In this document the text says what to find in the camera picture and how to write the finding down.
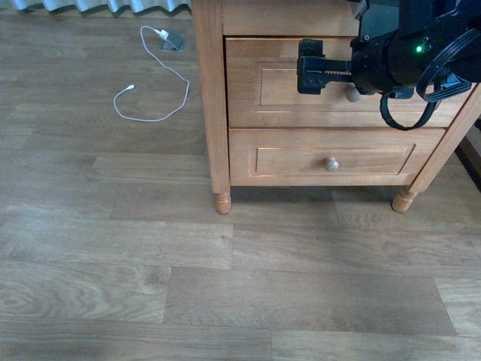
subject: charging cable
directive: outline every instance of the charging cable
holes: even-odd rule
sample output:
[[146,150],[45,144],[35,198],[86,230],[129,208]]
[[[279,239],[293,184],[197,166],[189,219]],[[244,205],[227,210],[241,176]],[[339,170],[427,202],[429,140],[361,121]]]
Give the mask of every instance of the charging cable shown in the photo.
[[168,37],[168,32],[166,32],[165,30],[157,30],[157,29],[154,29],[150,26],[142,26],[141,27],[141,39],[142,39],[142,44],[144,45],[144,49],[145,51],[147,51],[155,60],[157,60],[157,62],[162,65],[164,68],[166,68],[167,70],[169,71],[172,71],[174,74],[176,74],[182,81],[184,81],[187,85],[186,85],[186,94],[185,96],[183,97],[183,102],[182,102],[182,105],[180,107],[178,107],[177,109],[174,109],[173,111],[171,111],[169,114],[167,114],[165,117],[162,117],[160,119],[138,119],[138,118],[134,118],[134,117],[127,117],[123,114],[120,113],[119,111],[119,108],[117,107],[117,104],[116,104],[116,101],[117,101],[117,98],[119,96],[121,96],[123,93],[125,92],[128,92],[129,90],[132,90],[135,88],[135,85],[129,85],[127,86],[124,90],[122,90],[120,93],[118,93],[116,96],[113,97],[113,107],[115,108],[115,111],[117,112],[117,114],[119,114],[122,118],[124,119],[128,119],[128,120],[136,120],[138,122],[148,122],[148,123],[154,123],[154,122],[160,122],[162,120],[165,120],[167,118],[169,118],[172,114],[178,112],[180,109],[183,108],[183,106],[186,104],[187,102],[187,96],[189,94],[189,88],[190,88],[190,82],[184,78],[182,75],[180,75],[179,73],[177,73],[174,69],[172,68],[169,68],[168,66],[164,65],[163,62],[160,61],[160,59],[155,56],[154,54],[152,54],[150,52],[150,50],[147,48],[147,45],[145,44],[145,40],[144,40],[144,29],[150,29],[152,31],[154,31],[162,40],[164,41],[167,41],[167,37]]

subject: nightstand leg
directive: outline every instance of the nightstand leg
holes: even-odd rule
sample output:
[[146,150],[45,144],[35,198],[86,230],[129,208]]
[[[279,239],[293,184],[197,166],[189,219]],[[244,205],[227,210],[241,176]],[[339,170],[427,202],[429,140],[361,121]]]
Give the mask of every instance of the nightstand leg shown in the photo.
[[413,200],[418,196],[417,192],[402,190],[392,203],[392,209],[398,213],[403,213],[412,205]]
[[216,211],[218,214],[227,214],[231,210],[231,193],[215,193]]

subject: curtain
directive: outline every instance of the curtain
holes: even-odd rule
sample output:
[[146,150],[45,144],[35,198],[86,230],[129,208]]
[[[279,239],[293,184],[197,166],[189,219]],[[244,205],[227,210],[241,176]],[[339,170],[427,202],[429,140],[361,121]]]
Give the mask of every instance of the curtain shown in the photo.
[[190,0],[11,0],[11,2],[17,10],[23,10],[29,6],[43,3],[48,11],[69,5],[76,5],[80,11],[86,11],[99,5],[108,5],[110,11],[116,12],[122,6],[129,5],[134,13],[153,6],[160,6],[168,11],[173,11],[173,9],[182,4],[190,6]]

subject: drawer knob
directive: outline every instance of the drawer knob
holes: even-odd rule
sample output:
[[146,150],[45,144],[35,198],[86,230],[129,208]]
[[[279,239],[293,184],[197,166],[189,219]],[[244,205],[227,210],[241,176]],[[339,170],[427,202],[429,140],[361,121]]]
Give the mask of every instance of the drawer knob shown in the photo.
[[339,168],[339,162],[333,157],[324,159],[324,169],[326,171],[337,171]]
[[346,86],[346,98],[351,103],[355,103],[361,100],[362,95],[354,84],[349,84],[348,86]]

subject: drawer front panel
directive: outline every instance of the drawer front panel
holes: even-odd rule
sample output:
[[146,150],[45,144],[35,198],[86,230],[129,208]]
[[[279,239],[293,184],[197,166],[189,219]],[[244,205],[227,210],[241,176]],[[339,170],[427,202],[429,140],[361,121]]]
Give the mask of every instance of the drawer front panel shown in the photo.
[[[350,85],[328,83],[320,96],[299,94],[296,61],[300,38],[228,38],[226,41],[229,126],[246,127],[363,127],[386,128],[379,112],[380,95],[349,102]],[[350,38],[324,38],[328,59],[349,60]],[[467,93],[441,103],[429,127],[447,127]],[[393,99],[393,117],[413,125],[425,108],[417,95]]]
[[410,184],[443,134],[442,129],[230,129],[231,184]]

